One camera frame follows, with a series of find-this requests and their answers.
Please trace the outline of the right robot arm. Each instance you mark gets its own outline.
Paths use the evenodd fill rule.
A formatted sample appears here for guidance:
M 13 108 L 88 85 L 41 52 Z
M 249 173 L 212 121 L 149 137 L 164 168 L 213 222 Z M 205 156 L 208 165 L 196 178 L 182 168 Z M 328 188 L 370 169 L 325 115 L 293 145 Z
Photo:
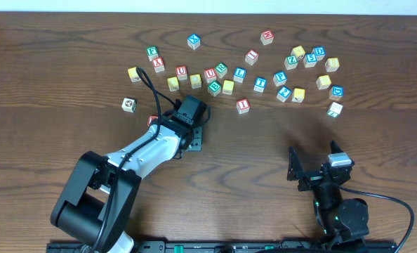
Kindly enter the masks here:
M 306 172 L 296 153 L 289 148 L 289 169 L 286 179 L 298 182 L 298 191 L 311 191 L 319 226 L 324 229 L 322 243 L 328 248 L 363 239 L 369 234 L 367 203 L 359 198 L 345 199 L 340 187 L 350 180 L 355 162 L 338 146 L 330 144 L 331 154 L 317 171 Z

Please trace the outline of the red E block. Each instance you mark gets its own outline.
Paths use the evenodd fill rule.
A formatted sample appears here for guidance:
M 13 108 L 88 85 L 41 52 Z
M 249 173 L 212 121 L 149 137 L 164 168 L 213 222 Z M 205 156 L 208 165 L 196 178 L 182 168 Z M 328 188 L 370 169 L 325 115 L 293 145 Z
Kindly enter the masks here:
M 157 115 L 150 115 L 148 117 L 147 126 L 150 127 L 152 124 L 156 124 L 158 122 L 158 116 Z

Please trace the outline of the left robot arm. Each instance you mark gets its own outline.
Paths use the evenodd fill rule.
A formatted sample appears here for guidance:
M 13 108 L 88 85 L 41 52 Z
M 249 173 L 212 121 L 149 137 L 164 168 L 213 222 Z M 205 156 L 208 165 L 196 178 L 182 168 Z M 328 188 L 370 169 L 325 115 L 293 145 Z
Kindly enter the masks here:
M 53 208 L 51 224 L 89 252 L 131 252 L 135 243 L 125 228 L 141 181 L 176 155 L 200 150 L 203 116 L 209 113 L 207 104 L 187 96 L 125 148 L 83 154 Z

